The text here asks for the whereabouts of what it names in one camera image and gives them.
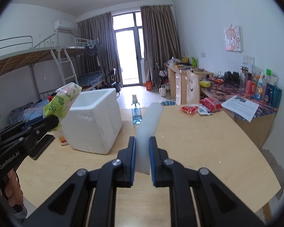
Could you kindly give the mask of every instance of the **human hand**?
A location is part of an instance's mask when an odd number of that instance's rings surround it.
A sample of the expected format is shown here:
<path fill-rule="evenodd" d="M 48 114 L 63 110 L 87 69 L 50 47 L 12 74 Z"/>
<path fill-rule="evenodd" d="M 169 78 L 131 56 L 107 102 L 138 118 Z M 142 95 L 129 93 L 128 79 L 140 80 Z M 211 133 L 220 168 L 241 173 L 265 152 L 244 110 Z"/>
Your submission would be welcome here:
<path fill-rule="evenodd" d="M 11 206 L 14 205 L 22 205 L 23 204 L 23 192 L 20 188 L 20 184 L 17 181 L 17 175 L 14 170 L 10 170 L 8 172 L 8 183 L 5 186 L 5 194 L 8 197 L 8 203 Z"/>

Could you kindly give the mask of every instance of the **ladder rung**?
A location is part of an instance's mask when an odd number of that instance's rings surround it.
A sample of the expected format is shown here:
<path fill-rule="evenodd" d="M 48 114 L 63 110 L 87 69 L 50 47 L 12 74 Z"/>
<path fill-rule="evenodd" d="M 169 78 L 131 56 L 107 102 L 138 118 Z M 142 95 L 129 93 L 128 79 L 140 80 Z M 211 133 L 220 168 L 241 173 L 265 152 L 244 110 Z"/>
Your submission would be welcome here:
<path fill-rule="evenodd" d="M 73 78 L 73 77 L 75 77 L 75 76 L 76 76 L 76 75 L 70 76 L 70 77 L 68 77 L 68 78 L 65 78 L 64 80 L 68 80 L 68 79 Z"/>

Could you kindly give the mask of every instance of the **styrofoam box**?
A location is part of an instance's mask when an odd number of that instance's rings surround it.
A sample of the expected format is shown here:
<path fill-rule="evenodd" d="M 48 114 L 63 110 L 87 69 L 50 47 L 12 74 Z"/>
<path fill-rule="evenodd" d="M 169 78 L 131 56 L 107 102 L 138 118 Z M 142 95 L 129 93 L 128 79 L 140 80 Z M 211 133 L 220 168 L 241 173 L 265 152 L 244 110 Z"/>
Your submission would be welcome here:
<path fill-rule="evenodd" d="M 122 126 L 116 89 L 81 92 L 61 124 L 73 149 L 107 154 Z"/>

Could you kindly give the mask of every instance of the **blue liquid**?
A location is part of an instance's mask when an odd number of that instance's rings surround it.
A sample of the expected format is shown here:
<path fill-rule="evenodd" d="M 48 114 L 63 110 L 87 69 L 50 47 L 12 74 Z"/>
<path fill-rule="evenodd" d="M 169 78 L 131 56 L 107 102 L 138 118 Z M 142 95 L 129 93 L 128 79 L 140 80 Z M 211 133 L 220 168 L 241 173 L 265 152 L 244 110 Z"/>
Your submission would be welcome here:
<path fill-rule="evenodd" d="M 133 124 L 138 125 L 142 121 L 141 109 L 139 103 L 133 103 L 131 105 L 131 114 L 133 116 Z"/>

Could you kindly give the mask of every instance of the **bunk bed ladder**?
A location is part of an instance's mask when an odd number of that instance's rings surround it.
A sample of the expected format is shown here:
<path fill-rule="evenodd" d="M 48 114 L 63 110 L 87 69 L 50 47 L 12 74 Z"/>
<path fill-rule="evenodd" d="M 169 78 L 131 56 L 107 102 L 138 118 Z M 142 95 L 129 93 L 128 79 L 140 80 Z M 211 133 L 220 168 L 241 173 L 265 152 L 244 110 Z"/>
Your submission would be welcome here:
<path fill-rule="evenodd" d="M 58 67 L 59 74 L 60 74 L 60 76 L 61 76 L 63 85 L 66 85 L 66 82 L 65 82 L 65 81 L 68 80 L 68 79 L 71 79 L 71 78 L 74 78 L 75 83 L 76 83 L 77 85 L 79 85 L 79 84 L 78 84 L 78 79 L 77 79 L 77 76 L 76 76 L 76 72 L 75 72 L 75 69 L 74 69 L 74 67 L 73 67 L 73 63 L 72 63 L 72 61 L 71 61 L 71 59 L 70 59 L 70 57 L 69 57 L 69 55 L 68 55 L 68 53 L 67 53 L 67 51 L 66 51 L 65 48 L 64 48 L 64 53 L 65 53 L 65 56 L 66 56 L 67 60 L 66 60 L 66 61 L 61 61 L 61 52 L 58 51 L 58 59 L 57 59 L 56 56 L 55 56 L 55 53 L 53 52 L 53 50 L 51 50 L 51 55 L 52 55 L 52 57 L 53 57 L 53 59 L 54 59 L 56 65 L 57 65 L 57 67 Z M 72 74 L 73 74 L 72 76 L 67 77 L 67 78 L 64 77 L 63 70 L 62 70 L 62 69 L 63 69 L 63 68 L 62 68 L 62 64 L 64 64 L 64 63 L 70 63 L 70 68 L 71 68 L 71 71 L 72 71 Z"/>

